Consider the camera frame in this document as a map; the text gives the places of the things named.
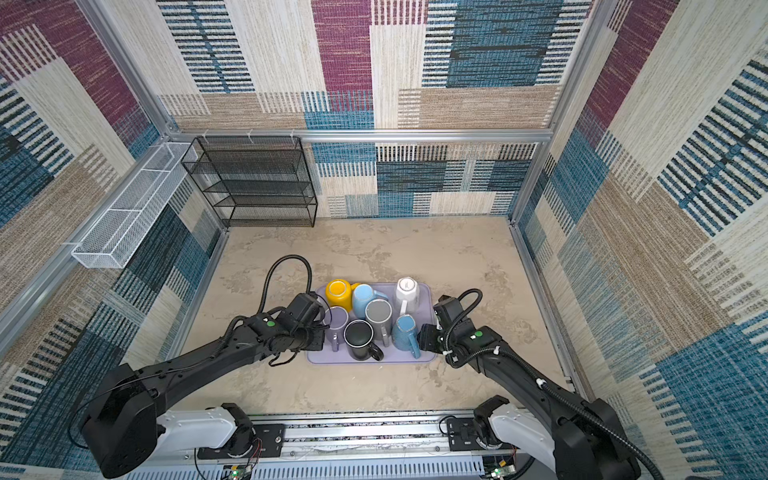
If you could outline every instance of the yellow mug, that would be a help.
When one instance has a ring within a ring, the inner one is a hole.
[[[326,286],[326,300],[330,306],[340,306],[347,312],[352,311],[352,291],[359,283],[349,285],[346,280],[336,279]]]

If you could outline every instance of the tray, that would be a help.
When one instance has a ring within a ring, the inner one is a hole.
[[[390,302],[395,299],[396,283],[369,283],[369,285],[374,290],[378,290],[379,292],[387,295],[390,299]],[[325,298],[325,292],[326,289],[323,287],[322,291],[318,291],[317,293],[322,298]],[[349,321],[351,322],[352,320],[356,319],[357,316],[355,313],[349,312]],[[432,291],[426,284],[420,282],[419,307],[413,314],[413,319],[416,321],[416,331],[420,331],[422,325],[426,323],[431,323],[432,325],[437,323],[435,314],[432,311]],[[402,350],[398,350],[391,342],[389,343],[389,346],[384,346],[384,344],[378,340],[376,340],[374,343],[382,350],[382,352],[384,352],[384,359],[381,362],[377,362],[374,359],[367,359],[363,362],[360,362],[359,360],[355,360],[349,355],[349,351],[347,350],[345,343],[339,345],[338,352],[334,352],[331,350],[331,346],[328,344],[328,342],[323,342],[323,349],[319,352],[307,352],[306,359],[309,360],[310,363],[314,363],[316,365],[340,365],[347,363],[372,363],[375,365],[382,365],[384,363],[428,363],[434,360],[437,356],[437,354],[434,352],[425,352],[422,350],[422,355],[418,359],[415,359],[413,358],[413,355],[410,353],[410,351],[403,352]]]

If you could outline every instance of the beige tabletop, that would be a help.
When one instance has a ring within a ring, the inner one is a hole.
[[[395,282],[411,276],[432,290],[432,302],[479,288],[470,315],[488,325],[534,367],[563,384],[545,325],[502,217],[318,219],[314,228],[233,228],[184,352],[222,335],[236,315],[259,306],[266,272],[297,253],[313,268],[313,289],[335,278]],[[273,275],[266,309],[287,305],[306,286],[304,266],[288,260]],[[465,303],[471,301],[468,296]],[[313,365],[303,353],[290,364],[244,366],[177,404],[202,409],[235,402],[247,413],[351,412],[474,408],[489,397],[512,397],[471,367],[429,363]]]

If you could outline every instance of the black wire rack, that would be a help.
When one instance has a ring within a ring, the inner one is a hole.
[[[317,196],[295,137],[197,137],[182,162],[226,227],[314,227]]]

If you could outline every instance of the light blue mug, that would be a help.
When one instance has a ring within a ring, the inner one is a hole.
[[[410,350],[415,359],[422,355],[419,342],[416,340],[416,321],[412,316],[403,315],[397,319],[392,326],[392,344],[403,352]]]
[[[387,295],[384,295],[378,290],[374,290],[367,283],[361,283],[355,288],[355,291],[352,294],[352,311],[357,315],[357,318],[366,318],[366,307],[376,297],[389,301]]]

